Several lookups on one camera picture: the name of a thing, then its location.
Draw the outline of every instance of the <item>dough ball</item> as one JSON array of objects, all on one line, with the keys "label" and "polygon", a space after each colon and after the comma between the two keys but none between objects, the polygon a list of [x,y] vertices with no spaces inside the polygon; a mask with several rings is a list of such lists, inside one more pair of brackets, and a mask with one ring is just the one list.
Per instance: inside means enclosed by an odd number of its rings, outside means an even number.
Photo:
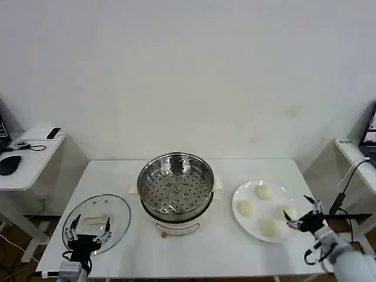
[{"label": "dough ball", "polygon": [[273,197],[273,191],[269,186],[261,185],[256,189],[256,195],[260,199],[269,200]]},{"label": "dough ball", "polygon": [[269,217],[261,222],[261,232],[266,237],[278,238],[281,236],[281,224],[274,218]]},{"label": "dough ball", "polygon": [[283,211],[285,211],[292,219],[298,219],[298,211],[293,206],[285,205],[277,208],[278,215],[284,219]]},{"label": "dough ball", "polygon": [[251,201],[240,201],[237,204],[237,209],[242,216],[253,216],[255,209]]}]

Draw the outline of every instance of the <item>white table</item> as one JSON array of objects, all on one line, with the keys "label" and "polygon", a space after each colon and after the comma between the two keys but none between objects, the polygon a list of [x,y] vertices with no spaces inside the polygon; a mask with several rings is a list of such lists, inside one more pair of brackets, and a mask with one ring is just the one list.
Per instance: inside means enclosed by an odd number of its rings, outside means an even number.
[{"label": "white table", "polygon": [[[64,135],[60,135],[55,140],[50,141],[26,141],[31,145],[45,145],[46,149],[43,151],[32,150],[17,150],[13,152],[4,152],[0,156],[0,160],[13,155],[22,156],[21,162],[17,170],[8,176],[0,176],[0,193],[6,193],[9,191],[25,191],[29,189],[37,180],[43,169],[56,152],[60,144],[64,140]],[[42,222],[39,228],[35,227],[29,220],[17,211],[16,207],[4,200],[0,204],[0,214],[2,214],[7,220],[17,225],[24,232],[28,233],[32,240],[26,249],[25,254],[21,258],[23,262],[29,262],[35,249],[41,244],[48,244],[49,238],[44,233],[48,227],[48,222]]]},{"label": "white table", "polygon": [[295,162],[290,159],[208,160],[224,190],[210,207],[210,221],[185,236],[163,239],[142,210],[140,199],[129,194],[146,161],[98,160],[87,166],[48,244],[37,271],[58,271],[65,251],[62,226],[68,214],[88,197],[111,193],[123,197],[131,209],[127,233],[107,252],[92,257],[93,278],[250,277],[323,273],[308,266],[304,252],[313,245],[311,234],[301,233],[287,244],[260,241],[236,222],[231,209],[234,191],[251,179],[269,179],[312,196]]},{"label": "white table", "polygon": [[[335,140],[336,147],[349,161],[350,165],[353,165],[357,161],[364,158],[363,153],[359,150],[359,147],[354,145],[353,142],[347,138],[337,138]],[[366,184],[367,188],[374,194],[376,194],[376,168],[371,163],[363,163],[357,168],[357,173],[360,178]],[[356,204],[362,198],[362,194],[354,195],[351,201],[347,201],[344,205],[344,209],[348,209],[353,204]],[[375,251],[369,244],[365,234],[376,228],[376,214],[366,219],[362,224],[358,224],[355,220],[352,220],[352,227],[354,229],[354,240],[358,241],[366,254],[375,255]]]}]

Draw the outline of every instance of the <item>white wall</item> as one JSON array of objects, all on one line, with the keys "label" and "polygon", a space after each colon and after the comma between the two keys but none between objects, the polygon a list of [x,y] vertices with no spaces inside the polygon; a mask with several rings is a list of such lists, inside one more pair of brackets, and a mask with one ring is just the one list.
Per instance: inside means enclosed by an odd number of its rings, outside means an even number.
[{"label": "white wall", "polygon": [[0,96],[90,159],[311,166],[376,93],[376,2],[0,1]]}]

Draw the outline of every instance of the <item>glass pot lid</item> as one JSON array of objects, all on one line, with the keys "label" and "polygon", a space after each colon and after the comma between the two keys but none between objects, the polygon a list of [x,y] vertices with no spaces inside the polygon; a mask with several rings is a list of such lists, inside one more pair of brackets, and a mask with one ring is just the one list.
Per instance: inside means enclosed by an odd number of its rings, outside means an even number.
[{"label": "glass pot lid", "polygon": [[111,249],[127,232],[130,223],[130,208],[124,199],[112,194],[88,198],[75,207],[65,220],[62,238],[67,249],[69,249],[67,232],[77,218],[79,220],[74,229],[76,234],[100,236],[105,232],[106,225],[109,222],[111,237],[102,244],[98,251],[91,254],[95,256]]}]

